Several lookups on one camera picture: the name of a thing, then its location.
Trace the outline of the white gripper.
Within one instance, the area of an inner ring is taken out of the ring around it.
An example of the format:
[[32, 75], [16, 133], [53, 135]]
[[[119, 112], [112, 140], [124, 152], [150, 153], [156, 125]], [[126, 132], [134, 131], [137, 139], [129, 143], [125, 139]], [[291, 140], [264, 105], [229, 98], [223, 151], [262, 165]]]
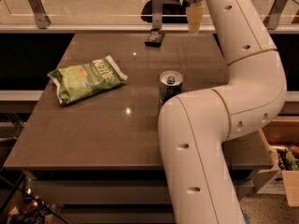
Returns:
[[186, 16], [188, 21], [188, 30], [191, 34], [197, 34], [200, 29], [201, 21], [204, 14], [203, 0], [185, 0], [190, 5], [186, 8]]

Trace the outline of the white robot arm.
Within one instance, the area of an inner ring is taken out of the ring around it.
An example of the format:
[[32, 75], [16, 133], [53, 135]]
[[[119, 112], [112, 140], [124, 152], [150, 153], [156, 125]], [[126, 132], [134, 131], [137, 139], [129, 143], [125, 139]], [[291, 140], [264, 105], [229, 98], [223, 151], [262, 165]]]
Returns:
[[277, 47], [250, 0], [205, 1], [229, 82], [168, 100], [158, 138], [177, 224], [245, 224], [221, 149], [253, 133], [285, 103], [286, 78]]

